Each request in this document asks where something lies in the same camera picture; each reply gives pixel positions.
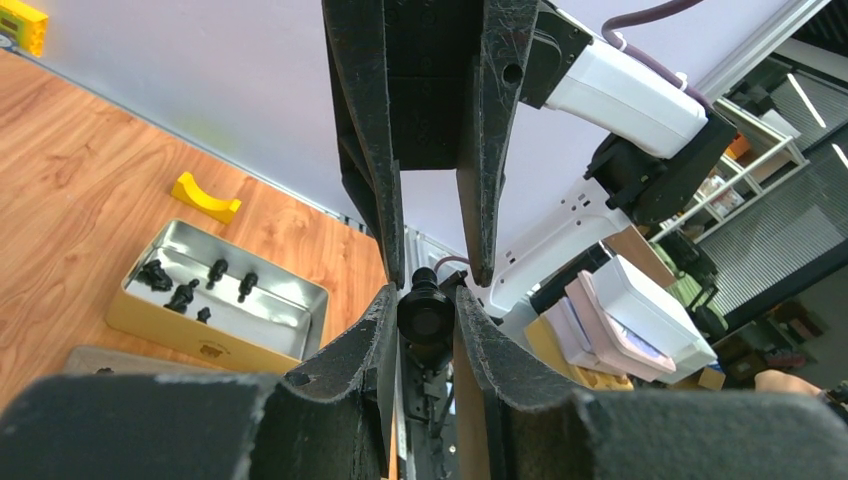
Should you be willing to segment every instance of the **wood grain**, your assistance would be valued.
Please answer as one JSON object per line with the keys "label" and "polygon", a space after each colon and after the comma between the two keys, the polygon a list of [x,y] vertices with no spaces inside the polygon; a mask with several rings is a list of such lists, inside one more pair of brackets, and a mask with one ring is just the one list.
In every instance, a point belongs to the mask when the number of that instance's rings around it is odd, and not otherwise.
{"label": "wood grain", "polygon": [[[385,284],[375,242],[335,219],[18,57],[0,52],[0,79],[0,409],[79,344],[210,366],[104,322],[173,218],[327,288],[325,342]],[[184,171],[242,200],[233,223],[171,198]]]}

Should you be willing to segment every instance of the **purple cable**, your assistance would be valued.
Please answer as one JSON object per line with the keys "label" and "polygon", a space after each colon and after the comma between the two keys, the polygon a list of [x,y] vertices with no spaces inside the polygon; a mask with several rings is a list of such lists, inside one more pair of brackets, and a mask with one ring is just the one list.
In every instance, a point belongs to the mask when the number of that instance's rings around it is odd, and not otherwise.
{"label": "purple cable", "polygon": [[[618,38],[615,34],[616,30],[662,20],[663,18],[676,15],[684,10],[694,7],[702,1],[704,0],[671,0],[661,5],[657,5],[656,7],[651,7],[639,12],[619,15],[604,22],[604,25],[601,27],[601,34],[610,45],[620,50],[624,45],[624,41]],[[646,67],[656,72],[657,75],[661,76],[675,87],[681,88],[683,86],[683,80],[675,75],[674,72],[667,69],[663,64],[654,60],[653,57],[642,50],[639,50],[635,46],[628,43],[627,46],[624,47],[624,53],[643,63]],[[710,102],[707,97],[705,97],[692,85],[687,85],[683,92],[695,99],[695,101],[700,103],[705,109],[712,109],[712,102]]]}

